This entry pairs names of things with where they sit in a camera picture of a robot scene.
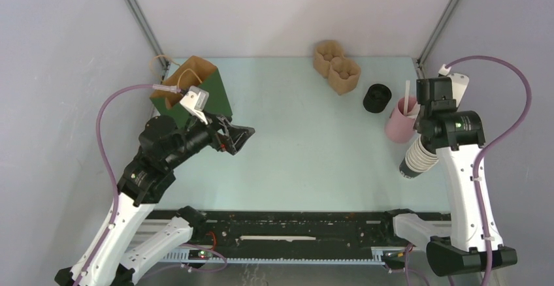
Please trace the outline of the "green paper bag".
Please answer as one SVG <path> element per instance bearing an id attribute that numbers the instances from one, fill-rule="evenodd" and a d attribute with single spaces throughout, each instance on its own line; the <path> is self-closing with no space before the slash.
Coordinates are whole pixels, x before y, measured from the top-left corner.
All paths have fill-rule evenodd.
<path id="1" fill-rule="evenodd" d="M 178 91 L 156 89 L 150 100 L 160 115 L 171 117 L 179 128 L 185 127 L 192 116 L 186 103 L 205 114 L 233 115 L 220 71 L 206 59 L 191 56 L 162 84 L 177 87 Z"/>

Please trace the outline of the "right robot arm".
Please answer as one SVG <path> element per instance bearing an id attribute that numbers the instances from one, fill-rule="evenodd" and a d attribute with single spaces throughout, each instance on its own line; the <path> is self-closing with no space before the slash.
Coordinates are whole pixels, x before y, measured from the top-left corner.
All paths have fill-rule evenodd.
<path id="1" fill-rule="evenodd" d="M 425 164 L 439 162 L 448 174 L 446 185 L 451 231 L 408 212 L 380 227 L 380 237 L 390 246 L 404 239 L 422 247 L 437 276 L 487 272 L 517 264 L 517 251 L 504 245 L 488 197 L 481 118 L 475 111 L 460 111 L 451 77 L 417 81 L 420 111 L 415 129 L 420 137 L 399 166 L 418 174 Z"/>

